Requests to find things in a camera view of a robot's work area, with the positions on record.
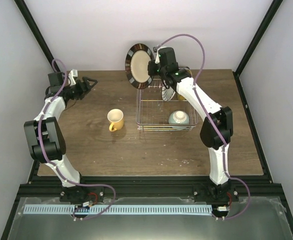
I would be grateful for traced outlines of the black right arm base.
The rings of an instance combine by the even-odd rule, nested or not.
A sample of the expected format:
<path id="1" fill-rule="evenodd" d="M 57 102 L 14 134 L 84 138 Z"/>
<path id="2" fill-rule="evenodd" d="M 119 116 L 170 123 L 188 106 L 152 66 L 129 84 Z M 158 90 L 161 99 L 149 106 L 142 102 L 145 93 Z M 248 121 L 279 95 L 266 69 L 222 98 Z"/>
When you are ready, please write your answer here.
<path id="1" fill-rule="evenodd" d="M 232 202 L 238 202 L 239 197 L 234 195 L 235 189 L 230 180 L 216 185 L 211 180 L 192 187 L 194 200 L 206 203 L 226 203 L 230 198 Z"/>

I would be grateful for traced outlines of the blue striped white plate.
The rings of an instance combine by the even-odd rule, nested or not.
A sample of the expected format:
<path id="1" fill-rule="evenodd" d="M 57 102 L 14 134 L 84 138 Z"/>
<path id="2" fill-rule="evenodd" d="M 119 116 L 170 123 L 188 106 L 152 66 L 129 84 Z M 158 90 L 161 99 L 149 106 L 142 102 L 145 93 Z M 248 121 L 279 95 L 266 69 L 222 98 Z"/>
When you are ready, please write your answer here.
<path id="1" fill-rule="evenodd" d="M 166 88 L 163 86 L 161 88 L 161 97 L 164 102 L 170 101 L 175 96 L 175 93 L 176 92 L 171 87 Z"/>

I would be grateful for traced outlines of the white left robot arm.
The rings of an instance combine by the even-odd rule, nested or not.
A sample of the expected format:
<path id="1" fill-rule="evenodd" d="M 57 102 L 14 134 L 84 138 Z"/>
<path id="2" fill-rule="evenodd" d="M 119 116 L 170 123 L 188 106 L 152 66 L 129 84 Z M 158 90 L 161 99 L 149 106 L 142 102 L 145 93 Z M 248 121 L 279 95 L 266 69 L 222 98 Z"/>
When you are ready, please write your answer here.
<path id="1" fill-rule="evenodd" d="M 78 79 L 75 69 L 68 75 L 63 72 L 50 73 L 48 80 L 43 108 L 33 120 L 23 125 L 30 156 L 51 168 L 63 187 L 73 187 L 71 196 L 77 202 L 83 202 L 88 198 L 89 190 L 80 184 L 81 174 L 66 156 L 66 142 L 58 120 L 70 100 L 82 100 L 98 81 L 86 76 Z"/>

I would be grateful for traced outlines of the dark multicolour rimmed plate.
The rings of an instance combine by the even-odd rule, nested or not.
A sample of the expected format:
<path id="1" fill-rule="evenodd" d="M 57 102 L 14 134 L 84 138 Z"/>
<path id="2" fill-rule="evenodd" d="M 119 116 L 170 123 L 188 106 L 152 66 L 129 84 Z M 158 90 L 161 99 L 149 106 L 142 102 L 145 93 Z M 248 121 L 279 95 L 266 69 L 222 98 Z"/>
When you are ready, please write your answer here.
<path id="1" fill-rule="evenodd" d="M 150 48 L 143 43 L 136 43 L 128 50 L 125 57 L 125 74 L 134 88 L 143 90 L 152 83 L 148 64 L 154 59 Z"/>

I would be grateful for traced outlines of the yellow woven bamboo plate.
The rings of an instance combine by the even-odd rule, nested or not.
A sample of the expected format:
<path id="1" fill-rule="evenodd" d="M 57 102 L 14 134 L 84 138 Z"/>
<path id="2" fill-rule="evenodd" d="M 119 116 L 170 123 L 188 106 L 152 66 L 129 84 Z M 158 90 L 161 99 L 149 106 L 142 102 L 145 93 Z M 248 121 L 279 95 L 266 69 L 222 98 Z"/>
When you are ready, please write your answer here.
<path id="1" fill-rule="evenodd" d="M 185 70 L 190 74 L 191 77 L 193 77 L 192 71 L 189 68 L 185 68 Z M 185 101 L 186 99 L 180 95 L 179 93 L 177 93 L 177 99 L 179 101 Z"/>

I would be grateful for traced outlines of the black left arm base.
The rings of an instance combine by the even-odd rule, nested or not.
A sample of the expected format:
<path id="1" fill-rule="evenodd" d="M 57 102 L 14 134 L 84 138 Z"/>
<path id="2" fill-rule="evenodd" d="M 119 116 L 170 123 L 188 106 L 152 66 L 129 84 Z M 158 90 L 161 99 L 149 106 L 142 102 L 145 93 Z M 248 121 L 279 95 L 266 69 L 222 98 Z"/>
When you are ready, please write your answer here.
<path id="1" fill-rule="evenodd" d="M 71 204 L 82 204 L 84 202 L 92 201 L 94 204 L 103 200 L 105 188 L 98 187 L 84 187 L 73 186 L 63 187 L 60 193 L 60 202 L 68 202 Z"/>

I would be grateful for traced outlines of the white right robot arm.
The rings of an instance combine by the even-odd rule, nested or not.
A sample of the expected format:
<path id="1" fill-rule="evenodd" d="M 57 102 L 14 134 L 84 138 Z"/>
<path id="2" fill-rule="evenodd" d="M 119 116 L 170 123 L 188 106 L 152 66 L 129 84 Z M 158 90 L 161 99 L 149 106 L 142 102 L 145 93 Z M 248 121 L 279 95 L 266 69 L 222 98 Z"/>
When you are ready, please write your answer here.
<path id="1" fill-rule="evenodd" d="M 210 173 L 214 184 L 208 189 L 209 197 L 221 201 L 227 190 L 223 186 L 230 178 L 228 150 L 233 135 L 233 113 L 230 107 L 222 107 L 212 100 L 184 68 L 180 68 L 172 47 L 154 48 L 156 57 L 148 64 L 148 74 L 158 75 L 164 84 L 183 96 L 201 117 L 203 123 L 200 139 L 208 148 Z"/>

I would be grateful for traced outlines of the green dotted white bowl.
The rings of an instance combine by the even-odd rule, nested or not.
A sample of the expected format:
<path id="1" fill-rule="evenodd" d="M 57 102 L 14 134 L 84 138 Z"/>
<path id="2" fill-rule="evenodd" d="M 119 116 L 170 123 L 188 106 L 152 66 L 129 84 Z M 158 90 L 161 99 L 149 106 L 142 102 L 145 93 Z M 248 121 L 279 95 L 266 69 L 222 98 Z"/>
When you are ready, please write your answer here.
<path id="1" fill-rule="evenodd" d="M 190 128 L 189 115 L 182 110 L 172 112 L 168 118 L 168 123 L 172 131 L 182 131 Z"/>

